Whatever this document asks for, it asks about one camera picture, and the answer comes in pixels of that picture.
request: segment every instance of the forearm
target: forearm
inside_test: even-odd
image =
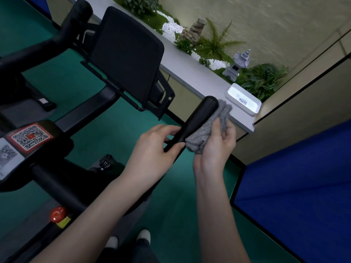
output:
[[[236,228],[222,176],[198,177],[196,190],[203,262],[250,262]]]
[[[121,175],[32,263],[95,262],[117,221],[143,192],[127,175]]]

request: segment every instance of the white ledge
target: white ledge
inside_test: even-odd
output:
[[[198,61],[193,59],[190,55],[180,51],[172,42],[160,35],[150,26],[139,20],[129,11],[122,8],[113,0],[86,0],[90,3],[94,11],[94,19],[98,22],[101,21],[105,11],[108,7],[116,7],[123,12],[129,14],[134,19],[138,20],[141,24],[146,26],[154,35],[156,35],[164,44],[165,52],[161,61],[161,69],[170,74],[175,80],[188,88],[191,92],[204,98],[205,96],[214,96],[217,99],[225,100],[233,106],[230,112],[230,119],[233,123],[238,125],[243,130],[251,133],[254,131],[253,123],[254,116],[250,116],[238,106],[234,105],[225,97],[226,91],[229,89],[230,84],[217,76],[211,70],[201,65]]]

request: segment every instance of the hand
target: hand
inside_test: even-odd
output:
[[[194,156],[193,169],[195,177],[222,177],[229,155],[236,145],[236,130],[234,124],[227,122],[227,130],[221,133],[220,121],[217,118],[212,125],[212,133],[203,153]]]
[[[184,142],[180,142],[168,152],[163,151],[163,143],[169,141],[167,136],[174,136],[179,130],[179,126],[159,124],[142,134],[122,175],[128,176],[148,190],[169,170],[185,146]]]

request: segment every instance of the yellow label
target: yellow label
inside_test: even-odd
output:
[[[59,223],[56,223],[56,225],[59,226],[61,229],[63,229],[64,227],[66,227],[66,225],[69,223],[70,220],[71,220],[70,217],[66,217]]]

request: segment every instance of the qr code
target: qr code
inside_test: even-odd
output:
[[[22,129],[20,132],[17,132],[11,136],[11,138],[25,151],[29,151],[31,148],[50,139],[51,137],[38,125],[33,124]]]
[[[0,166],[4,167],[11,159],[18,154],[9,146],[5,145],[0,149]]]

